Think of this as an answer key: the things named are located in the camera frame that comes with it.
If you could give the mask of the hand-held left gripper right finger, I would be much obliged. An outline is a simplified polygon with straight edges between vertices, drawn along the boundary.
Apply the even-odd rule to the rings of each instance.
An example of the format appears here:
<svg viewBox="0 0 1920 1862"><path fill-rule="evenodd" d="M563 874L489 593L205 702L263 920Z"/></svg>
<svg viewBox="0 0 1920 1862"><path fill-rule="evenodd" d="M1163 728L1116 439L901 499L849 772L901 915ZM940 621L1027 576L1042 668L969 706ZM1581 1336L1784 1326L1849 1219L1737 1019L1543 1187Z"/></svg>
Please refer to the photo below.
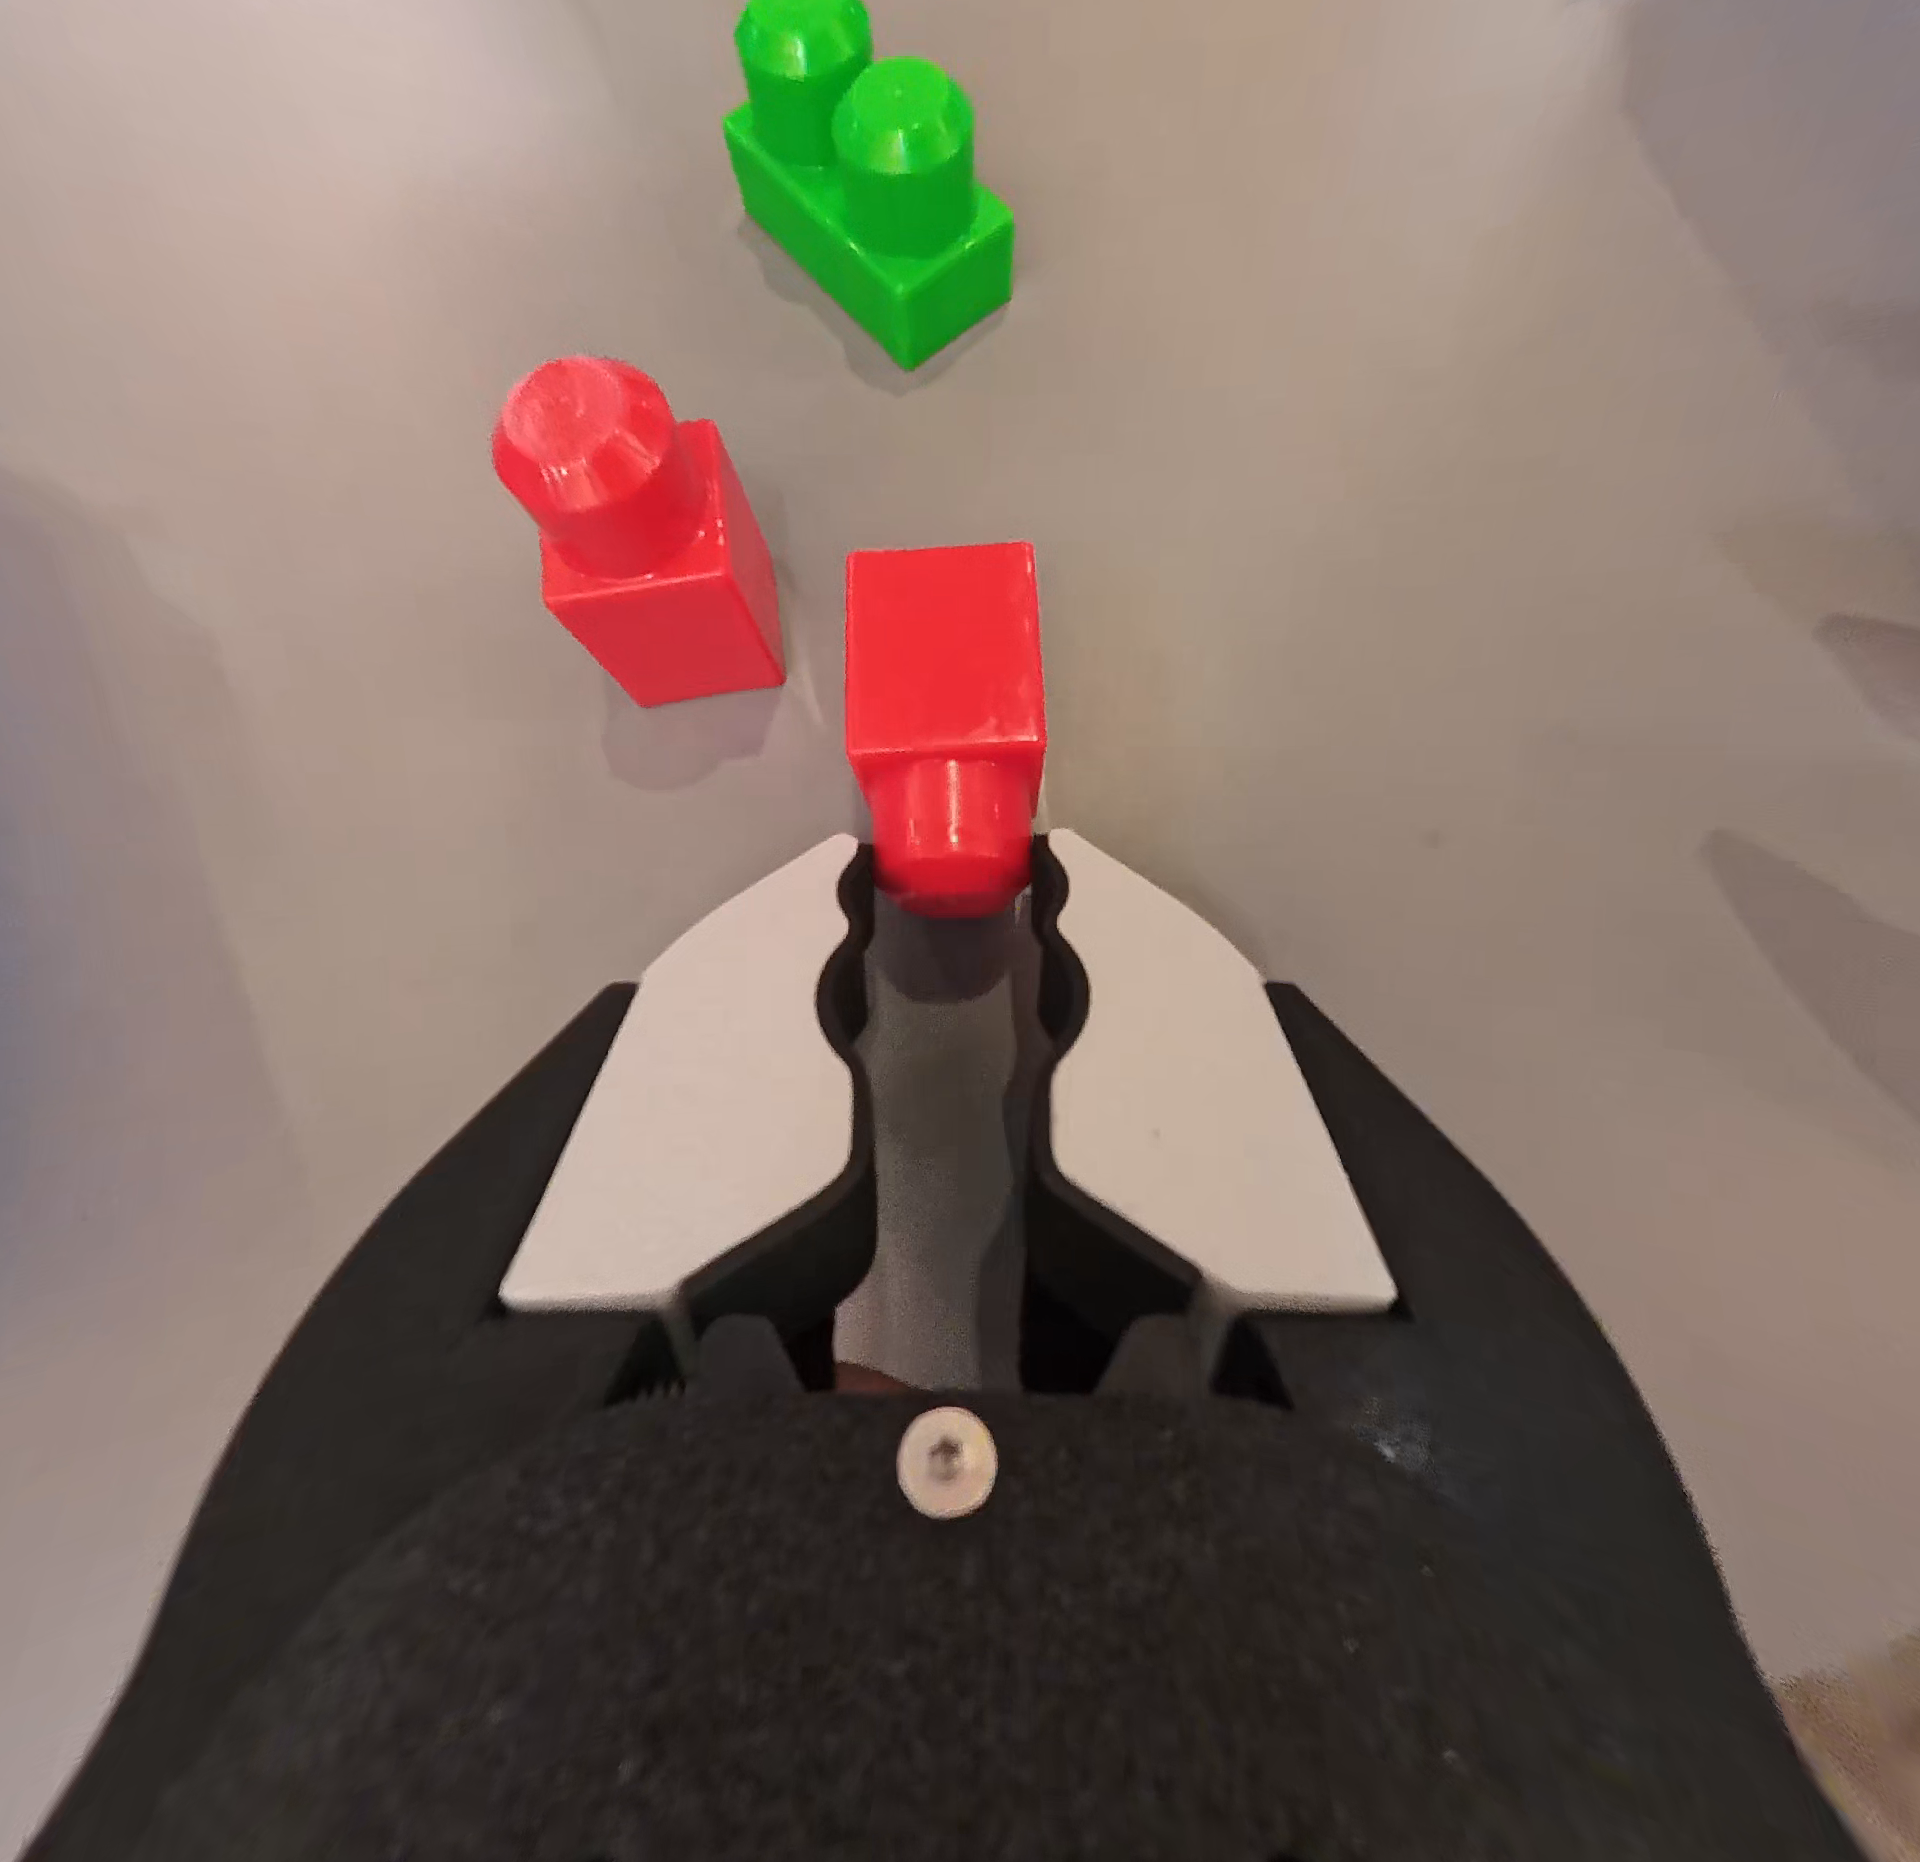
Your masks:
<svg viewBox="0 0 1920 1862"><path fill-rule="evenodd" d="M1256 964L1070 828L1031 869L1035 1282L1077 1317L1389 1312L1398 1284Z"/></svg>

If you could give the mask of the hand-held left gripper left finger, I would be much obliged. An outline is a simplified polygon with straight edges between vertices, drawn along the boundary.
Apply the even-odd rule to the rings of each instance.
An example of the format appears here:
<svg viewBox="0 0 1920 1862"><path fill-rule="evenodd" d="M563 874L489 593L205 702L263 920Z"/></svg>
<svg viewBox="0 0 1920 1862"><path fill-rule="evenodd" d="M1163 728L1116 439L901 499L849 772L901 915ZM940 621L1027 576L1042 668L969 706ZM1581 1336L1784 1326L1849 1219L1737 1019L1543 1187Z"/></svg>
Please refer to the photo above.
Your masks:
<svg viewBox="0 0 1920 1862"><path fill-rule="evenodd" d="M820 985L858 951L828 835L714 907L636 982L500 1280L519 1316L832 1317L876 1223L854 1034Z"/></svg>

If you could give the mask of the red toy block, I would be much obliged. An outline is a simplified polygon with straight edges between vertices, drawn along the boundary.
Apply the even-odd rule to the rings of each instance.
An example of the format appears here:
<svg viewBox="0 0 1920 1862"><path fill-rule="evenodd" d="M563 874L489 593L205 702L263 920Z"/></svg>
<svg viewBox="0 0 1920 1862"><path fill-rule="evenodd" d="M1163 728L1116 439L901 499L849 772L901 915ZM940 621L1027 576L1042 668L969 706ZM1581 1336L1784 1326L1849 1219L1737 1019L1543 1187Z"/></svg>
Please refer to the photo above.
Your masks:
<svg viewBox="0 0 1920 1862"><path fill-rule="evenodd" d="M877 888L931 920L1003 910L1029 879L1047 740L1031 543L846 554L844 744Z"/></svg>
<svg viewBox="0 0 1920 1862"><path fill-rule="evenodd" d="M547 611L633 702L785 684L777 563L714 423L676 418L638 367L563 356L511 389L490 458Z"/></svg>

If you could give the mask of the green double toy block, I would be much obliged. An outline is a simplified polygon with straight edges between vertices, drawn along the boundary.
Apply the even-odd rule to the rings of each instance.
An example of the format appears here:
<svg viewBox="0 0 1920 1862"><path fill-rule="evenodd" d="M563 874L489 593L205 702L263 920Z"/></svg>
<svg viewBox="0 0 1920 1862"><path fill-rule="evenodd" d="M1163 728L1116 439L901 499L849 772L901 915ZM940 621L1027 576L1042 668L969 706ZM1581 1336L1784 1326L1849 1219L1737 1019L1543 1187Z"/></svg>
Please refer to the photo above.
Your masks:
<svg viewBox="0 0 1920 1862"><path fill-rule="evenodd" d="M731 43L740 206L883 354L916 368L1010 300L1012 211L956 78L877 54L863 0L747 0Z"/></svg>

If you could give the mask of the person's beige trousers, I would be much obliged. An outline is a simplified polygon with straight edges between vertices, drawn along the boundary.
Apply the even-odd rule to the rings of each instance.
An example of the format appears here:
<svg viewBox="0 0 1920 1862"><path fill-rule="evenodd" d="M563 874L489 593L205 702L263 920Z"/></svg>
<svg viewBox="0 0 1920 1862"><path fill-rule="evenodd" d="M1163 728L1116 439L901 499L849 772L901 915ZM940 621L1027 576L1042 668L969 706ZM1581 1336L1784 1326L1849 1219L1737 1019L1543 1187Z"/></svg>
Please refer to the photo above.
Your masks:
<svg viewBox="0 0 1920 1862"><path fill-rule="evenodd" d="M1917 1858L1915 1662L1780 1686L1793 1746L1870 1860Z"/></svg>

